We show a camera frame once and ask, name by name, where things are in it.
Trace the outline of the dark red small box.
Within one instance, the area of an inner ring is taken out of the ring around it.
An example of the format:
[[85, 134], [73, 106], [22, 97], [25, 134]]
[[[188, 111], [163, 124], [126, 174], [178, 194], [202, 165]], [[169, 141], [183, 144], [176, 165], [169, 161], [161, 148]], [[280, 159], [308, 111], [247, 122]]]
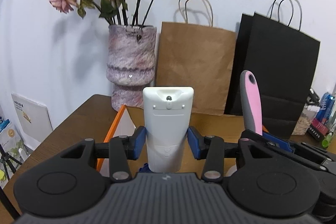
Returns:
[[329, 129], [319, 120], [314, 118], [310, 126], [308, 127], [306, 133], [316, 141], [322, 141], [329, 133]]

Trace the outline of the blue drink can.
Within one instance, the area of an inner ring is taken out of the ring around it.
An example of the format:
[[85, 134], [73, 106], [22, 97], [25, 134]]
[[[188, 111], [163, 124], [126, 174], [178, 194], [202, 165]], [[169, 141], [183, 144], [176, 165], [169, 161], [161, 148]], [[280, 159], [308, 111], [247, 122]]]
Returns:
[[322, 124], [326, 124], [330, 118], [334, 103], [335, 96], [330, 93], [325, 93], [321, 99], [320, 110], [315, 116], [316, 120], [318, 120]]

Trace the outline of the pink pet grooming brush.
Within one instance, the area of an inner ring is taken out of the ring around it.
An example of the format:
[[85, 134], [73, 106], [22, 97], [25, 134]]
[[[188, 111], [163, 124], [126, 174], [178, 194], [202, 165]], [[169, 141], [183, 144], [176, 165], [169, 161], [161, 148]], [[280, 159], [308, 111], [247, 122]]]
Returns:
[[240, 75], [240, 99], [245, 129], [262, 135], [263, 124], [259, 87], [251, 71], [244, 70]]

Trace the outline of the black paper bag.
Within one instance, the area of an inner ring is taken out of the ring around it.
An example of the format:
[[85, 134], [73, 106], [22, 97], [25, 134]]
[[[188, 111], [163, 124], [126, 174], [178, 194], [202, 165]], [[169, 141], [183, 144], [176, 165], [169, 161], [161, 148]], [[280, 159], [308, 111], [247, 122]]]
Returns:
[[259, 87], [262, 123], [289, 139], [313, 82], [320, 42], [300, 29], [254, 13], [241, 16], [224, 114], [241, 115], [240, 74], [251, 71]]

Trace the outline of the white remote control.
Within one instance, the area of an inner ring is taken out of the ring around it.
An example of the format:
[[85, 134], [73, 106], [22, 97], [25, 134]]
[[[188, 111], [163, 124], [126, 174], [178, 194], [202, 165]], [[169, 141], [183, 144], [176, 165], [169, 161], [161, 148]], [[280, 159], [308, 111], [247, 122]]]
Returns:
[[193, 98], [192, 87], [143, 89], [147, 160], [152, 172], [180, 170]]

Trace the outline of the blue toothed plastic lid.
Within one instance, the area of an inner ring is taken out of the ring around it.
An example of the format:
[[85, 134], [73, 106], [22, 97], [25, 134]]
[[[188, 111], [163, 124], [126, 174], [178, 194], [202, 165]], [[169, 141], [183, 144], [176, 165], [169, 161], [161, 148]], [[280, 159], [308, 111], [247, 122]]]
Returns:
[[138, 171], [139, 173], [151, 173], [148, 163], [145, 163]]

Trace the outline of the clear seed container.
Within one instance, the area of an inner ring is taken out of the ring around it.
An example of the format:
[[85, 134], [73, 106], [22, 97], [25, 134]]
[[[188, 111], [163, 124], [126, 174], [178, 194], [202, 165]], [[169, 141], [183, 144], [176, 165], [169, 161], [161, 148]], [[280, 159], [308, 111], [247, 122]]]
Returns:
[[313, 118], [320, 110], [319, 101], [320, 97], [317, 95], [313, 88], [310, 88], [302, 113], [293, 130], [293, 136], [305, 135], [306, 130], [310, 126]]

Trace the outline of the brown paper bag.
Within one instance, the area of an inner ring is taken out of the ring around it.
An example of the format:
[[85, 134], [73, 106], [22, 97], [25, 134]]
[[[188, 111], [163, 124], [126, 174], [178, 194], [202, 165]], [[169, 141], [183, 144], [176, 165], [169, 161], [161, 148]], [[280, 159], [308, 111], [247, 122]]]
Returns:
[[187, 7], [180, 6], [184, 21], [162, 22], [158, 45], [157, 86], [190, 86], [193, 112], [222, 115], [227, 102], [236, 34], [213, 26], [213, 9], [201, 0], [209, 25], [190, 24]]

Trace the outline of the white board on floor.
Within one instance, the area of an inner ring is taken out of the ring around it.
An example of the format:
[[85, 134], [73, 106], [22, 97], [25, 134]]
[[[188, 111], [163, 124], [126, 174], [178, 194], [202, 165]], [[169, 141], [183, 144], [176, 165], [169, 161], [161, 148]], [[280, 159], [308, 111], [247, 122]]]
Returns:
[[43, 142], [53, 131], [47, 106], [19, 94], [12, 93], [11, 96], [23, 132]]

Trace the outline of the pink marbled ceramic vase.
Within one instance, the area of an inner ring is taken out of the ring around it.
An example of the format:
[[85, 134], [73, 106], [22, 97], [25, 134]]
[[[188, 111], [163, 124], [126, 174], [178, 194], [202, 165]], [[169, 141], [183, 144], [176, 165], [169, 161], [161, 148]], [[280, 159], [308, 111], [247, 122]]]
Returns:
[[155, 78], [155, 44], [153, 26], [109, 26], [106, 78], [113, 83], [112, 108], [143, 106], [142, 91]]

